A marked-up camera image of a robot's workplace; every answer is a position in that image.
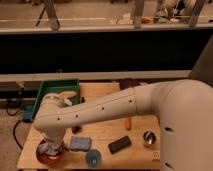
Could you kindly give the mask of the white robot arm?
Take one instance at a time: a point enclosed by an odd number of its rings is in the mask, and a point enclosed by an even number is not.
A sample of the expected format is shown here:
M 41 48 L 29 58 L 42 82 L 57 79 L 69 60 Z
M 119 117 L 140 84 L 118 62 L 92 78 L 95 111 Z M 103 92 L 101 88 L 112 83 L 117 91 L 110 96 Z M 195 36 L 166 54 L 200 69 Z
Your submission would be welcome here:
M 213 171 L 213 87 L 197 80 L 131 87 L 70 107 L 50 93 L 34 128 L 58 147 L 69 127 L 146 114 L 160 119 L 161 171 Z

